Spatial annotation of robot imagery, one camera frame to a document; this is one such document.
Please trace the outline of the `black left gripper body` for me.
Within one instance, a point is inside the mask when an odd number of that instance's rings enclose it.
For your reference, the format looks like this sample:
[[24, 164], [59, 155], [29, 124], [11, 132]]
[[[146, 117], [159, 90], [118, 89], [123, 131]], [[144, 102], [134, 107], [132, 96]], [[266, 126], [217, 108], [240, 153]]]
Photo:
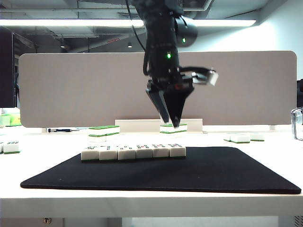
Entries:
[[150, 79], [147, 83], [148, 92], [159, 92], [159, 91], [189, 91], [190, 93], [194, 90], [193, 80], [190, 76], [186, 76], [185, 73], [188, 70], [175, 70], [168, 71], [165, 74], [165, 77], [152, 77], [152, 71], [147, 70], [145, 72], [146, 76], [149, 76]]

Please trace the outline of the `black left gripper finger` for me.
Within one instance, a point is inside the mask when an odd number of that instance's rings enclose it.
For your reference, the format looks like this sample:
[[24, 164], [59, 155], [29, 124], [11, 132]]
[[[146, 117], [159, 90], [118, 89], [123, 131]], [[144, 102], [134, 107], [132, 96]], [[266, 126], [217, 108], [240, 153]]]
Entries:
[[169, 122], [169, 113], [166, 107], [166, 102], [164, 99], [163, 91], [146, 91], [147, 95], [155, 105], [156, 109], [158, 110], [161, 119], [165, 122]]
[[166, 107], [174, 128], [179, 127], [185, 100], [193, 91], [193, 88], [188, 88], [164, 93]]

